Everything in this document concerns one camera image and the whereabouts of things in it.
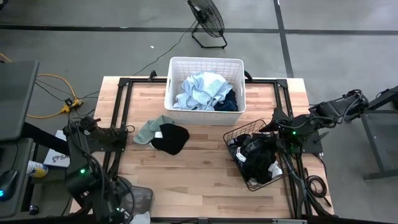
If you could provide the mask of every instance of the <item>yellow cable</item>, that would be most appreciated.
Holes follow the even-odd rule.
[[[0,56],[2,56],[2,57],[4,57],[5,59],[7,59],[8,62],[12,62],[12,60],[9,59],[9,58],[7,58],[4,54],[0,53]],[[70,84],[65,78],[63,78],[63,77],[61,77],[61,76],[58,76],[58,75],[53,75],[53,74],[38,74],[37,76],[38,76],[38,77],[54,77],[54,78],[59,78],[59,79],[61,79],[62,81],[64,81],[64,82],[69,86],[69,89],[70,89],[70,91],[71,91],[71,93],[72,93],[74,99],[75,99],[75,100],[78,99],[77,96],[76,96],[76,94],[75,94],[75,91],[73,91],[73,87],[71,86],[71,84]],[[62,114],[62,113],[69,113],[69,112],[70,112],[69,108],[66,109],[65,106],[62,108],[62,110],[60,110],[58,113],[53,114],[53,115],[48,115],[48,116],[35,116],[35,115],[29,115],[29,114],[27,114],[26,116],[29,117],[29,118],[36,118],[36,119],[53,118],[53,117],[58,116],[58,115],[60,115],[60,114]]]
[[[4,57],[5,59],[7,59],[8,62],[12,62],[11,59],[7,58],[4,54],[0,53],[0,56]]]

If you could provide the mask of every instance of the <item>plastic container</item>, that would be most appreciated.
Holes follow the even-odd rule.
[[[178,86],[187,77],[200,72],[215,72],[223,76],[233,86],[238,103],[237,112],[175,110],[175,97]],[[244,65],[240,59],[173,57],[170,59],[169,74],[164,107],[168,116],[179,124],[201,124],[232,126],[246,110],[246,90],[244,88]]]
[[[39,162],[29,161],[27,163],[26,174],[31,177],[41,178],[47,175],[49,168]]]
[[[263,120],[260,120],[260,119],[259,119],[259,120],[257,120],[257,121],[253,121],[253,122],[251,122],[251,123],[249,123],[249,124],[246,124],[246,125],[244,125],[244,126],[241,126],[240,128],[236,128],[236,129],[234,129],[234,130],[232,130],[232,131],[230,131],[230,132],[225,133],[223,138],[224,138],[224,142],[225,142],[225,144],[226,144],[227,149],[228,149],[228,143],[227,143],[228,141],[230,141],[230,140],[232,140],[232,139],[236,139],[238,136],[240,136],[240,135],[242,135],[242,134],[259,133],[259,130],[260,130],[261,128],[265,127],[265,126],[266,126],[266,123],[265,123]],[[279,163],[278,166],[279,166],[279,168],[282,169],[282,175],[279,175],[279,176],[277,176],[277,177],[274,177],[272,180],[268,181],[268,182],[265,183],[265,184],[259,184],[259,183],[255,183],[255,182],[251,182],[251,181],[247,180],[247,179],[242,175],[242,172],[241,172],[241,169],[239,168],[239,166],[237,166],[237,167],[238,167],[238,170],[239,170],[239,172],[240,172],[240,174],[241,174],[241,176],[242,176],[242,178],[243,178],[243,180],[244,180],[245,183],[246,183],[246,186],[248,187],[248,189],[249,189],[250,191],[259,190],[259,189],[261,189],[261,188],[263,188],[263,187],[265,187],[265,186],[267,186],[267,185],[269,185],[269,184],[272,184],[272,183],[274,183],[275,181],[280,180],[281,178],[283,178],[283,177],[289,175],[289,171],[288,171],[288,169],[286,168],[286,165],[285,165],[286,161],[283,161],[283,159],[282,159],[281,157],[279,157],[278,154],[277,154],[276,156],[277,156],[277,161],[278,161],[278,163]]]

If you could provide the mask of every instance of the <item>black beanie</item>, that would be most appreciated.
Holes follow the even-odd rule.
[[[174,124],[160,125],[163,138],[154,138],[150,142],[156,149],[176,155],[189,139],[188,131]]]

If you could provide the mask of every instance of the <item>spray can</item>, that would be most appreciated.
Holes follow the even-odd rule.
[[[49,168],[39,162],[29,161],[27,163],[26,174],[31,177],[44,177],[49,172]]]

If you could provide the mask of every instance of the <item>black fan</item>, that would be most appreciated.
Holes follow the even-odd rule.
[[[200,47],[205,49],[222,48],[227,46],[227,42],[224,38],[224,22],[221,18],[220,12],[211,0],[188,0],[188,4],[191,7],[193,15],[197,19],[198,23],[192,31],[192,38],[198,42]],[[222,37],[225,45],[206,47],[199,42],[199,40],[193,35],[197,30],[199,24],[210,36],[217,38]]]

